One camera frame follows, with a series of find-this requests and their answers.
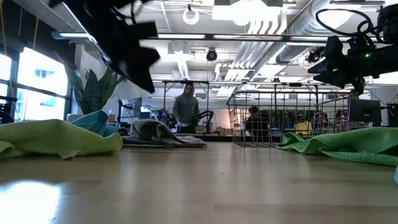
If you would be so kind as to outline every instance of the person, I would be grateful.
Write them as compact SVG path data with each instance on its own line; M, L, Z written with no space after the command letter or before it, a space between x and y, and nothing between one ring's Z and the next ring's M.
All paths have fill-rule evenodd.
M178 133L196 133L196 121L193 120L192 115L199 113L199 102L193 96L194 92L193 83L187 83L184 92L175 98L172 114L177 120Z
M258 138L258 142L260 142L268 135L267 115L259 111L257 106L250 107L249 112L250 117L246 121L245 128L252 136L256 139Z

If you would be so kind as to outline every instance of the computer screen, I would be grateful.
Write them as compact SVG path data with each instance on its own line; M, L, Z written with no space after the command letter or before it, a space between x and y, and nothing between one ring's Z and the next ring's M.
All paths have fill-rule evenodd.
M349 120L353 122L372 122L381 125L381 106L379 100L350 99Z

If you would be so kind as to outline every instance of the table surface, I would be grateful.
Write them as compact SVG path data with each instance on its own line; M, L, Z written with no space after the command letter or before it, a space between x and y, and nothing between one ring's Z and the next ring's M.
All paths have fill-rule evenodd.
M397 223L394 167L209 143L0 162L0 223Z

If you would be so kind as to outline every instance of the metal wire cage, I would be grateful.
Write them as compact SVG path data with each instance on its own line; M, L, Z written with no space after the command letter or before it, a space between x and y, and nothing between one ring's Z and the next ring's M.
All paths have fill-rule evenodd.
M312 90L238 91L227 105L233 142L246 147L269 147L285 133L304 139L350 129L348 92Z

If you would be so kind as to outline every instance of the folded cloth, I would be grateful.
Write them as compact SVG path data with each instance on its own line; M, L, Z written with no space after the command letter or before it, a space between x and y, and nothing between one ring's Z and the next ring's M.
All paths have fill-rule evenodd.
M350 162L398 165L398 128L363 128L346 133L321 134L302 139L285 133L278 149L302 154L325 154Z
M58 119L0 126L0 159L26 154L57 155L63 159L118 152L119 134L106 138Z
M71 124L87 129L103 137L110 136L111 134L118 132L117 127L107 125L107 123L108 115L101 110L86 114L71 122Z
M166 125L154 119L134 121L130 136L124 136L127 147L207 147L206 142L193 136L177 137Z

